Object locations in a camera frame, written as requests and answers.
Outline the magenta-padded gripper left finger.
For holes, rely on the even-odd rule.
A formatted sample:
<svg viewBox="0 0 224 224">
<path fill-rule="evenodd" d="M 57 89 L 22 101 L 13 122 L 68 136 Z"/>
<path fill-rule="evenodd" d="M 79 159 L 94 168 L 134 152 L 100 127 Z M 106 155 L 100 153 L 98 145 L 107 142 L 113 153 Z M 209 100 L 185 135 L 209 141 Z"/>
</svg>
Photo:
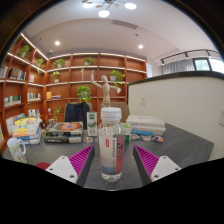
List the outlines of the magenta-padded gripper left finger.
<svg viewBox="0 0 224 224">
<path fill-rule="evenodd" d="M 94 146 L 90 145 L 69 157 L 60 156 L 47 168 L 47 171 L 79 186 L 84 186 L 94 155 Z"/>
</svg>

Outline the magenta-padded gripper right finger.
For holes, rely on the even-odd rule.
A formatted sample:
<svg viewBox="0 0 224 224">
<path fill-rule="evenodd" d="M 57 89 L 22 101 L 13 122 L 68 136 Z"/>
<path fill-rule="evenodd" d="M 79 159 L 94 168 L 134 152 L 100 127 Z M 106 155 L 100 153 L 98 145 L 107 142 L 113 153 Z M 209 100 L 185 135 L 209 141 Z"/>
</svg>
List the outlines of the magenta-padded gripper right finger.
<svg viewBox="0 0 224 224">
<path fill-rule="evenodd" d="M 157 156 L 137 145 L 133 146 L 133 156 L 144 185 L 180 170 L 180 167 L 168 156 Z"/>
</svg>

